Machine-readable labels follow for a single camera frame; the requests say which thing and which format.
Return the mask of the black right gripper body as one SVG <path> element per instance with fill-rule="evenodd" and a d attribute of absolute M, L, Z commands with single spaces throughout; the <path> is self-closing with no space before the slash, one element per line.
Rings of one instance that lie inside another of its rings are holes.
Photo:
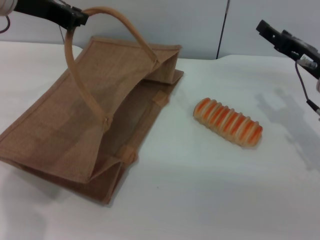
<path fill-rule="evenodd" d="M 283 30 L 274 36 L 274 48 L 297 62 L 313 77 L 320 77 L 320 53 L 315 47 Z"/>

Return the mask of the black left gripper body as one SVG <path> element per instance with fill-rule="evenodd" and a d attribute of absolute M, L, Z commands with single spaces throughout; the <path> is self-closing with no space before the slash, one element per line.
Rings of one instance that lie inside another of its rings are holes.
<path fill-rule="evenodd" d="M 64 29 L 75 27 L 75 15 L 70 5 L 60 0 L 18 0 L 15 12 L 53 22 Z"/>

